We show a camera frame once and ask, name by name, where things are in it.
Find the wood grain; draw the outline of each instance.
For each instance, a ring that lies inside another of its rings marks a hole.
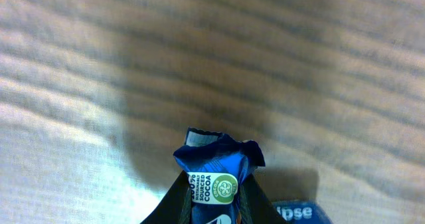
[[[424,1],[0,0],[2,223],[140,222],[187,126],[272,199],[425,222]]]

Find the blue wrapper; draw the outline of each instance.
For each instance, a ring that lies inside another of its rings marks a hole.
[[[238,188],[257,166],[265,166],[256,142],[194,128],[188,129],[185,145],[174,157],[188,173],[193,224],[236,223]]]
[[[332,224],[322,208],[312,201],[277,201],[273,206],[290,223]]]

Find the blue candy wrapper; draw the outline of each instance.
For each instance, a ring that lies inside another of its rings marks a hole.
[[[188,173],[192,224],[236,223],[238,188],[258,166],[265,166],[256,142],[194,128],[188,129],[185,145],[174,157]]]
[[[273,206],[289,223],[332,224],[320,206],[312,201],[277,201]]]

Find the green logo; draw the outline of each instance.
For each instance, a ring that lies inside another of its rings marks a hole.
[[[231,203],[238,191],[238,181],[231,175],[221,175],[212,184],[212,195],[221,203]]]

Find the wooden surface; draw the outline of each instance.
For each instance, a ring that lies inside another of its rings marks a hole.
[[[272,199],[425,223],[425,0],[0,4],[2,223],[140,222],[187,126],[258,141]]]

